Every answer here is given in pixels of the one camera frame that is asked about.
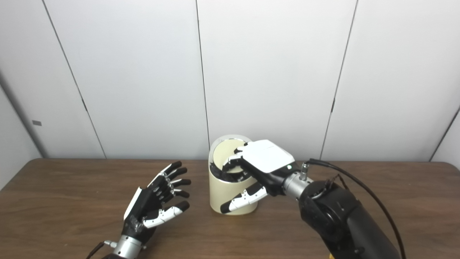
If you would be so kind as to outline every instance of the robotic finger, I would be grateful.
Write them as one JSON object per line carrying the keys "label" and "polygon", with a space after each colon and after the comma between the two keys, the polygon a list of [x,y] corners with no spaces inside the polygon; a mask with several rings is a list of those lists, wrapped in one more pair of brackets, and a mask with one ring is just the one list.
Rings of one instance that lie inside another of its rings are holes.
{"label": "robotic finger", "polygon": [[175,218],[182,214],[190,207],[190,204],[186,201],[181,201],[178,204],[165,208],[164,210],[158,210],[153,213],[149,213],[144,220],[144,226],[148,229],[159,226],[168,220]]}
{"label": "robotic finger", "polygon": [[171,184],[173,187],[179,187],[182,185],[191,185],[192,181],[190,181],[189,179],[178,179],[178,180],[171,181]]}
{"label": "robotic finger", "polygon": [[223,214],[235,211],[239,208],[257,202],[267,196],[267,190],[260,183],[246,188],[242,193],[235,196],[232,200],[225,202],[220,206],[220,212]]}

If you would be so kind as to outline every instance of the black robot arm segment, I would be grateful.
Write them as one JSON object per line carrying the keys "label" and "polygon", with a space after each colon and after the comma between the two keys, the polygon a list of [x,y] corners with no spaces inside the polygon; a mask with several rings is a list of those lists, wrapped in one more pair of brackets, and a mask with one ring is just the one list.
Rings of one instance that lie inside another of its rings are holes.
{"label": "black robot arm segment", "polygon": [[360,201],[335,183],[310,184],[300,196],[299,209],[335,259],[400,258]]}

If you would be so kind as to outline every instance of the silver cylindrical joint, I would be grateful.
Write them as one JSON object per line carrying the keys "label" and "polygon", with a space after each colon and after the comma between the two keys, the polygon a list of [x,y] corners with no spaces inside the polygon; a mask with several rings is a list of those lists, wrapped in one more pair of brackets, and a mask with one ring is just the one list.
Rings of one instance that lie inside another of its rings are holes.
{"label": "silver cylindrical joint", "polygon": [[141,249],[142,243],[139,240],[127,235],[122,235],[115,247],[114,254],[126,259],[135,259]]}
{"label": "silver cylindrical joint", "polygon": [[313,180],[308,177],[302,180],[301,176],[299,172],[295,172],[288,176],[283,183],[284,193],[295,200],[298,200],[305,188],[313,182]]}

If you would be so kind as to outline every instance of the vertical gap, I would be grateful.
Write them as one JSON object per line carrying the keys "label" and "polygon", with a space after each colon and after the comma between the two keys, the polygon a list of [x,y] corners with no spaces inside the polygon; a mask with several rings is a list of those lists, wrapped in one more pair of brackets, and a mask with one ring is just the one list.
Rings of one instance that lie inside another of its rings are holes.
{"label": "vertical gap", "polygon": [[[53,30],[54,30],[54,34],[56,35],[57,41],[59,42],[59,46],[61,47],[61,51],[64,54],[65,61],[67,62],[67,66],[69,67],[70,73],[71,73],[72,78],[73,78],[74,83],[75,83],[75,86],[77,87],[78,94],[80,95],[82,103],[86,108],[86,105],[83,102],[83,96],[81,95],[80,88],[78,87],[78,84],[77,84],[77,80],[75,79],[74,72],[72,71],[72,68],[70,67],[69,59],[67,59],[67,55],[65,54],[64,48],[62,47],[61,39],[58,36],[58,32],[56,31],[56,28],[54,27],[54,23],[53,23],[53,20],[51,19],[51,15],[50,15],[50,12],[48,11],[48,7],[46,6],[45,0],[41,0],[41,2],[43,3],[43,6],[45,7],[46,14],[48,15],[48,19],[50,20],[51,26],[53,27]],[[102,153],[104,154],[104,157],[107,158],[107,156],[105,155],[104,148],[102,147],[101,140],[99,139],[98,133],[96,131],[96,128],[94,127],[94,123],[92,122],[92,119],[91,119],[91,116],[89,114],[89,111],[86,110],[86,112],[88,114],[89,121],[91,122],[92,129],[94,130],[94,133],[96,134],[96,138],[98,139],[99,145],[100,145],[100,147],[102,149]]]}
{"label": "vertical gap", "polygon": [[[359,0],[356,0],[356,3],[355,3],[355,10],[353,11],[353,18],[351,19],[350,31],[348,32],[348,38],[347,38],[347,40],[346,40],[344,56],[343,56],[343,59],[342,59],[342,65],[340,66],[339,78],[337,79],[337,85],[335,86],[335,93],[334,93],[333,105],[334,105],[334,103],[335,103],[335,97],[336,97],[336,95],[337,95],[337,89],[339,89],[340,78],[341,78],[341,76],[342,76],[342,70],[343,70],[343,68],[344,68],[344,62],[345,62],[346,51],[347,51],[347,49],[348,49],[348,43],[350,42],[351,30],[353,29],[353,23],[355,22],[355,15],[356,15],[356,9],[358,8],[358,1],[359,1]],[[322,159],[322,152],[324,151],[324,144],[326,143],[326,137],[328,136],[329,123],[331,122],[331,117],[332,117],[332,108],[331,108],[331,113],[329,114],[328,125],[326,126],[326,133],[324,134],[324,139],[323,139],[323,141],[322,141],[322,147],[321,147],[321,153],[320,153],[320,155],[319,155],[319,159]]]}
{"label": "vertical gap", "polygon": [[30,136],[30,139],[34,143],[35,147],[37,148],[38,153],[40,153],[40,156],[43,158],[48,158],[48,153],[46,153],[46,150],[43,147],[43,144],[40,142],[40,139],[34,134],[34,131],[32,130],[34,126],[31,126],[31,127],[28,126],[29,125],[28,122],[30,122],[30,120],[27,119],[27,117],[24,115],[25,113],[21,109],[19,102],[14,98],[14,95],[5,86],[6,84],[4,82],[5,80],[3,80],[3,77],[1,76],[1,73],[0,73],[0,92],[3,89],[3,92],[5,93],[6,98],[9,100],[11,106],[14,109],[14,112],[16,113],[17,117],[21,121],[21,124],[23,125],[27,134]]}
{"label": "vertical gap", "polygon": [[200,43],[201,77],[203,78],[203,94],[204,94],[204,110],[206,113],[207,145],[208,145],[208,149],[211,149],[211,142],[209,140],[209,122],[207,120],[206,88],[204,87],[203,54],[201,51],[201,34],[200,34],[200,19],[198,17],[198,0],[195,0],[195,6],[196,6],[196,22],[198,24],[198,41]]}
{"label": "vertical gap", "polygon": [[439,149],[439,146],[441,146],[441,143],[443,142],[444,138],[446,137],[447,132],[449,132],[450,127],[452,127],[452,124],[454,123],[455,118],[457,118],[457,115],[459,114],[459,111],[460,111],[460,107],[457,109],[457,112],[455,113],[454,117],[453,117],[452,120],[450,121],[450,124],[449,124],[449,126],[447,127],[446,132],[444,132],[444,135],[443,135],[443,137],[441,138],[440,142],[439,142],[438,145],[436,146],[436,148],[435,148],[435,150],[434,150],[434,152],[433,152],[433,155],[431,155],[430,160],[429,160],[430,162],[431,162],[431,160],[433,160],[433,157],[434,157],[434,155],[436,154],[436,151]]}

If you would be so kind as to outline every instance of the cylindrical container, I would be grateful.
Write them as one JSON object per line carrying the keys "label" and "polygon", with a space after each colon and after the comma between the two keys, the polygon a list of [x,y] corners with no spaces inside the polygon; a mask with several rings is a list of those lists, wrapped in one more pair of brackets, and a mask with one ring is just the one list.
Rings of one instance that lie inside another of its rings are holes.
{"label": "cylindrical container", "polygon": [[[225,202],[233,199],[244,189],[256,183],[256,180],[242,171],[241,167],[237,166],[222,175],[222,166],[227,158],[234,155],[234,150],[241,147],[245,142],[251,141],[247,137],[241,135],[225,135],[218,138],[211,145],[209,152],[208,169],[209,169],[209,200],[211,208],[218,213],[220,206]],[[240,208],[226,215],[243,215],[254,211],[257,207],[257,202]]]}

